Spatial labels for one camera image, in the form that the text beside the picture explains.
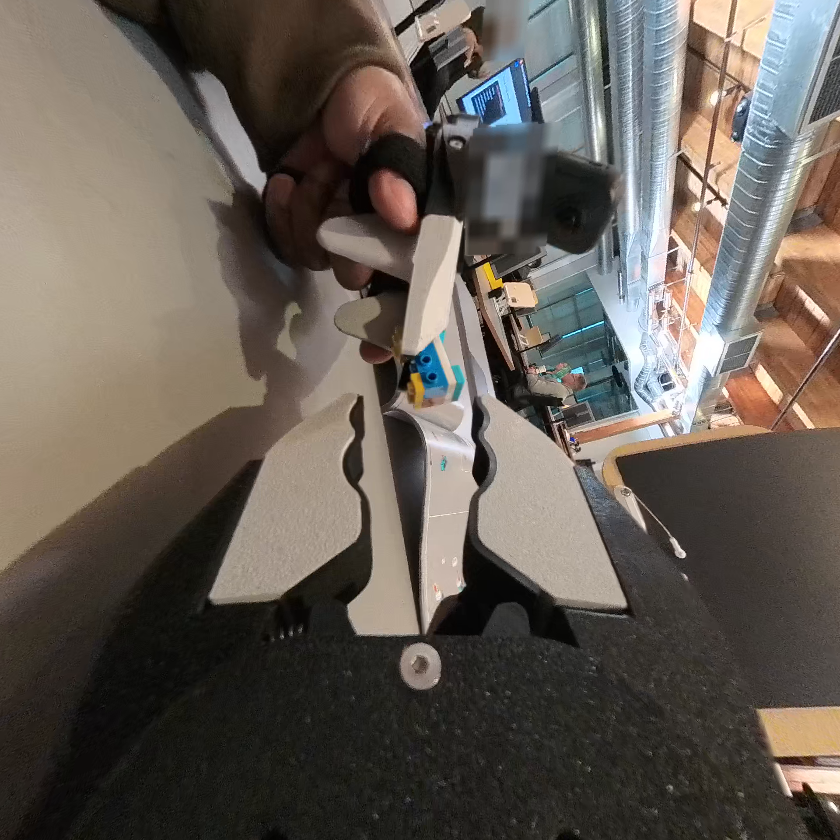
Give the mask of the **grey desk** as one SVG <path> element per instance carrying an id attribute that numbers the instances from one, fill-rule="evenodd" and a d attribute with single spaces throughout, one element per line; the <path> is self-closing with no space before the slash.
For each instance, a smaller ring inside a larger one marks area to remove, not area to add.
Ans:
<path id="1" fill-rule="evenodd" d="M 222 83 L 99 2 L 2 2 L 2 838 L 52 781 L 118 614 L 253 459 L 364 396 L 365 634 L 418 631 L 385 366 L 265 246 Z"/>

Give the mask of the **person's left hand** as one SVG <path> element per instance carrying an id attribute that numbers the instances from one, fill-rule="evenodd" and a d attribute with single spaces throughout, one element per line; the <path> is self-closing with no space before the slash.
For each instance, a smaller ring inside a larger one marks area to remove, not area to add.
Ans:
<path id="1" fill-rule="evenodd" d="M 348 184 L 355 163 L 374 141 L 392 133 L 424 141 L 415 101 L 391 72 L 379 67 L 353 70 L 264 189 L 269 239 L 283 264 L 331 270 L 350 291 L 370 283 L 371 268 L 331 255 L 320 246 L 317 232 L 328 218 L 351 213 Z"/>

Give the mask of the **silver round duct pipe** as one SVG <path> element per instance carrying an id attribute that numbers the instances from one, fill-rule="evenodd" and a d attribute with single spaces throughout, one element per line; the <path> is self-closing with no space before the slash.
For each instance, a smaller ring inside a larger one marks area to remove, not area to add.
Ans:
<path id="1" fill-rule="evenodd" d="M 644 2 L 605 1 L 610 73 L 612 147 L 623 174 L 618 209 L 620 298 L 635 312 L 642 297 L 642 98 L 644 78 Z"/>
<path id="2" fill-rule="evenodd" d="M 644 2 L 640 222 L 648 289 L 665 281 L 689 24 L 690 1 Z"/>

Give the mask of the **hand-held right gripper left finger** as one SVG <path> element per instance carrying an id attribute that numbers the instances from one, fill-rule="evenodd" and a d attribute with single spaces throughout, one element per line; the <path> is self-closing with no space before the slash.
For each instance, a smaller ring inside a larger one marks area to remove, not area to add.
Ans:
<path id="1" fill-rule="evenodd" d="M 349 604 L 371 578 L 364 400 L 343 394 L 266 452 L 209 592 L 216 606 Z"/>

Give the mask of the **grey instruction booklet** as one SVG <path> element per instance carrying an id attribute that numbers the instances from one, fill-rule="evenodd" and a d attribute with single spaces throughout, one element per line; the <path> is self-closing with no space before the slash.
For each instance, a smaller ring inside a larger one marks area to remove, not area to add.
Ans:
<path id="1" fill-rule="evenodd" d="M 490 392 L 487 352 L 473 298 L 456 283 L 444 348 L 465 375 L 458 400 L 414 408 L 396 394 L 383 408 L 402 532 L 416 596 L 421 631 L 426 632 L 447 598 L 466 580 L 463 552 L 469 504 L 477 490 L 473 477 L 476 445 L 473 402 Z"/>

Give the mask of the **person's left forearm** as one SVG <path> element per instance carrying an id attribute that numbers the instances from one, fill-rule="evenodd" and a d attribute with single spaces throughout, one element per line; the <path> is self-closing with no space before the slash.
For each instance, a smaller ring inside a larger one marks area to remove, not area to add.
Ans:
<path id="1" fill-rule="evenodd" d="M 226 89 L 269 173 L 353 70 L 379 67 L 413 92 L 402 48 L 374 2 L 106 1 L 157 28 Z"/>

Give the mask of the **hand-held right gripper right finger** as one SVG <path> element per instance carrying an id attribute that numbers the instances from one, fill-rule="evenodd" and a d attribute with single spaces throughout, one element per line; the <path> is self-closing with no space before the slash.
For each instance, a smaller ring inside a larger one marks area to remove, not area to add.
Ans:
<path id="1" fill-rule="evenodd" d="M 572 459 L 492 395 L 474 402 L 479 554 L 558 606 L 622 614 L 628 603 Z"/>

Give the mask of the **multicolour toy brick assembly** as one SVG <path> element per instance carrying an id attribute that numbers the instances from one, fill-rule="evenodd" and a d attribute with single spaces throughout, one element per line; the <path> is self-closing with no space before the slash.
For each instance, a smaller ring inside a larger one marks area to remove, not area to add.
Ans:
<path id="1" fill-rule="evenodd" d="M 446 352 L 445 338 L 446 331 L 442 331 L 417 355 L 397 362 L 397 388 L 416 410 L 454 403 L 449 399 L 454 363 Z"/>

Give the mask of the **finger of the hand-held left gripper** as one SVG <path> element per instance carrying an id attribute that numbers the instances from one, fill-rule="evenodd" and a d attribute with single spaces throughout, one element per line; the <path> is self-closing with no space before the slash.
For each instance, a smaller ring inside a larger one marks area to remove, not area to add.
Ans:
<path id="1" fill-rule="evenodd" d="M 447 328 L 462 234 L 456 217 L 423 218 L 408 281 L 401 355 L 417 356 Z"/>

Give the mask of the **large foil-wrapped duct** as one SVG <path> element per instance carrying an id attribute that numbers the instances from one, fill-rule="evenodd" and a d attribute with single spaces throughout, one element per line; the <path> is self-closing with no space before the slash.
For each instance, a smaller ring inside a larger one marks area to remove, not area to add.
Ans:
<path id="1" fill-rule="evenodd" d="M 775 2 L 696 343 L 682 420 L 707 428 L 736 350 L 760 340 L 763 284 L 838 118 L 838 1 Z"/>

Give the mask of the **computer monitor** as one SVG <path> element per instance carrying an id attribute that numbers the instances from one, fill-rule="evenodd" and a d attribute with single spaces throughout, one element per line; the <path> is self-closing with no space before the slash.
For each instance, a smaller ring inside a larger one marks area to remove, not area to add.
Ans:
<path id="1" fill-rule="evenodd" d="M 529 76 L 524 58 L 515 59 L 457 99 L 460 113 L 477 117 L 488 127 L 530 123 Z"/>

